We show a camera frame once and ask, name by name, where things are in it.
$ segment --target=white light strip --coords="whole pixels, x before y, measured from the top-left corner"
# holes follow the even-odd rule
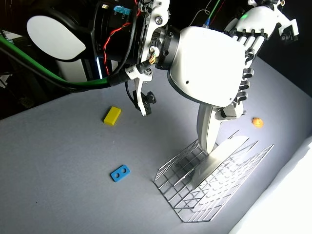
[[[98,57],[97,57],[97,68],[98,68],[99,78],[100,78],[100,79],[103,79],[102,71],[101,71],[101,67],[100,67],[100,65],[99,65]]]

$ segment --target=metal wire basket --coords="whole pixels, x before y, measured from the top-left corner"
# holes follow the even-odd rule
[[[154,184],[183,222],[211,221],[274,146],[248,156],[256,144],[234,152],[193,188],[193,173],[207,157],[196,140],[159,168]]]

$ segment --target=gray table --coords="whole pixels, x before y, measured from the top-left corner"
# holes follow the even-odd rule
[[[198,104],[156,71],[145,86],[157,97],[148,117],[120,85],[0,122],[0,233],[227,233],[312,129],[311,98],[263,61],[254,67],[248,114],[223,124],[218,141],[240,129],[260,140],[258,150],[276,147],[212,222],[182,223],[152,183],[157,169],[197,138]],[[102,122],[110,106],[122,109],[114,127]],[[264,119],[263,129],[252,126],[254,116]],[[114,183],[109,174],[122,164],[131,173]]]

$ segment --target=green wire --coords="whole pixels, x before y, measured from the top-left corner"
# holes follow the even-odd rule
[[[216,2],[216,4],[214,5],[214,8],[213,8],[213,10],[211,11],[211,13],[209,14],[208,19],[210,19],[211,16],[213,15],[213,13],[214,13],[214,11],[215,11],[215,9],[216,9],[216,6],[218,6],[219,2],[220,2],[220,0],[218,0],[218,1]]]
[[[4,44],[5,47],[9,47],[12,50],[14,50],[16,53],[21,55],[24,59],[26,59],[27,61],[29,61],[33,65],[35,65],[38,70],[44,72],[45,74],[53,77],[54,79],[56,79],[58,81],[63,82],[63,83],[76,84],[76,85],[88,85],[88,86],[93,86],[93,85],[98,85],[98,84],[107,84],[108,83],[106,78],[104,78],[104,79],[96,79],[96,80],[92,80],[92,81],[85,81],[85,82],[68,82],[68,81],[65,81],[61,77],[59,77],[59,76],[55,75],[54,73],[50,72],[48,69],[43,67],[41,64],[39,64],[38,62],[33,60],[30,56],[28,56],[22,50],[17,48],[15,45],[9,43],[5,38],[0,37],[0,43]]]

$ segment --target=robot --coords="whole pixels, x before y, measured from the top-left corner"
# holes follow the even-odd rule
[[[134,0],[123,4],[109,0],[37,3],[27,16],[28,36],[62,67],[64,64],[80,65],[89,74],[89,81],[61,79],[3,39],[0,50],[71,92],[125,83],[129,97],[143,116],[151,113],[150,104],[156,102],[152,92],[142,93],[143,84],[152,81],[150,67],[155,64],[157,69],[168,71],[168,81],[178,93],[200,103],[198,139],[209,154],[221,123],[245,114],[243,102],[248,97],[248,79],[254,75],[250,65],[263,43],[277,24],[282,42],[288,44],[297,40],[297,23],[278,9],[284,6],[283,0],[248,0],[253,8],[240,19],[232,20],[224,32],[206,27],[178,31],[167,24],[169,4],[169,0]],[[120,43],[124,38],[130,39]],[[89,69],[83,66],[83,59],[91,61]],[[118,61],[117,68],[110,69],[107,60]],[[132,80],[136,88],[133,97],[127,85]]]

